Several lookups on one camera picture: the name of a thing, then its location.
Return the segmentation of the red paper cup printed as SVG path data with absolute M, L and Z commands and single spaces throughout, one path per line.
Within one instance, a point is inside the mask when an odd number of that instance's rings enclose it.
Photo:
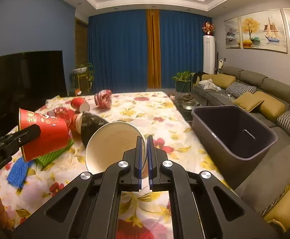
M 24 130 L 32 125 L 37 125 L 41 132 L 37 138 L 21 147 L 26 162 L 64 148 L 71 139 L 64 119 L 19 109 L 18 128 Z

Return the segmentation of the large white paper bowl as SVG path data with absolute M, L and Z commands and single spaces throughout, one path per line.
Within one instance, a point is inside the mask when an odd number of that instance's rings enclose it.
M 145 137 L 131 123 L 114 121 L 102 126 L 90 138 L 85 162 L 92 174 L 101 173 L 108 166 L 123 159 L 124 152 L 136 147 L 137 137 L 143 140 L 142 178 L 148 177 L 147 145 Z

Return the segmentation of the black plastic bag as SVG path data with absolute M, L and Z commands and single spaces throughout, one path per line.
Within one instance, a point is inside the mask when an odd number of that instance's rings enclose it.
M 81 139 L 84 147 L 87 147 L 88 142 L 93 134 L 107 123 L 108 122 L 105 119 L 95 114 L 90 112 L 83 112 L 81 123 Z

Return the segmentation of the dark grey trash bin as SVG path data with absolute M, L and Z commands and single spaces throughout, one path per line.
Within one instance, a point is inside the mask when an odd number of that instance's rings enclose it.
M 277 135 L 247 111 L 234 106 L 196 107 L 192 129 L 232 189 L 255 170 Z

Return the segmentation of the blue knitted cloth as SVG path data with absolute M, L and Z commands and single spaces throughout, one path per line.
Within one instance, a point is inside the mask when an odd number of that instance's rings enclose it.
M 22 157 L 20 157 L 13 165 L 10 173 L 7 177 L 7 181 L 10 185 L 22 189 L 24 181 L 27 178 L 28 169 L 33 164 L 33 160 L 25 162 Z

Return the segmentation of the green knitted cloth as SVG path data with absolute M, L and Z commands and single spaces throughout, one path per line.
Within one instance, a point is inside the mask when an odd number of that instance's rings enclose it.
M 50 163 L 52 163 L 56 158 L 58 158 L 60 155 L 62 155 L 64 152 L 66 152 L 74 143 L 73 139 L 70 139 L 68 141 L 68 144 L 62 148 L 59 149 L 57 151 L 53 151 L 49 154 L 43 155 L 41 157 L 36 158 L 34 161 L 36 164 L 45 167 L 47 165 L 49 165 Z

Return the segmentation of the orange white paper cup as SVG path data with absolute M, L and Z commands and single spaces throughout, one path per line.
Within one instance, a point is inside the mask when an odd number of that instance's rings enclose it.
M 77 132 L 78 134 L 81 134 L 82 116 L 83 113 L 74 114 L 71 124 L 71 130 Z

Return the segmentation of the glass teapot on tray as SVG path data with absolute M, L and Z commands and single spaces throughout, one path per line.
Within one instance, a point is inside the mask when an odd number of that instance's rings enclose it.
M 186 93 L 181 97 L 181 106 L 184 110 L 191 111 L 197 105 L 197 101 L 190 93 Z

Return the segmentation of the crumpled red white wrapper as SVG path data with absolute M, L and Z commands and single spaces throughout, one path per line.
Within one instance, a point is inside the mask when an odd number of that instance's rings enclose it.
M 95 105 L 100 109 L 110 109 L 112 105 L 112 91 L 101 90 L 94 95 Z

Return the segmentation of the green potted floor plant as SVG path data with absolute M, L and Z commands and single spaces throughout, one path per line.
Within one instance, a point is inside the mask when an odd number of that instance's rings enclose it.
M 175 81 L 175 89 L 179 93 L 189 93 L 191 86 L 190 71 L 178 72 L 176 76 L 172 77 Z

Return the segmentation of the white clothes on sofa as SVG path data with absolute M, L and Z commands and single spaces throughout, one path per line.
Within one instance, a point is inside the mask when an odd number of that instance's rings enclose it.
M 204 90 L 213 90 L 213 91 L 221 91 L 221 88 L 218 87 L 213 83 L 212 79 L 202 80 L 199 81 L 198 84 L 204 89 Z

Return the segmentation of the mustard yellow cushion far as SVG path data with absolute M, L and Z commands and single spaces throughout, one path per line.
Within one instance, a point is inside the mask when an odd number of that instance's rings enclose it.
M 236 82 L 236 77 L 233 75 L 226 75 L 226 74 L 204 74 L 202 76 L 202 80 L 212 79 L 213 83 L 222 88 L 226 89 L 229 85 Z

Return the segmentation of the orange centre curtain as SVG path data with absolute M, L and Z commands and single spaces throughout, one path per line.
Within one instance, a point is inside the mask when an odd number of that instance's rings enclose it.
M 146 10 L 148 38 L 148 88 L 161 88 L 160 11 Z

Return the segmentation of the artificial flower bouquet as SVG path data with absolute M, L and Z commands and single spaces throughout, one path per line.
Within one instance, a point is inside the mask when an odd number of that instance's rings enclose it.
M 212 36 L 214 34 L 215 31 L 215 27 L 213 23 L 210 22 L 205 22 L 202 26 L 202 31 L 206 34 L 206 35 L 210 35 Z

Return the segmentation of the tree and sailboat painting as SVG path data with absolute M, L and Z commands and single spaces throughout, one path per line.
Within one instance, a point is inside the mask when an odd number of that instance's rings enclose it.
M 287 53 L 285 26 L 280 9 L 270 9 L 243 15 L 242 47 Z

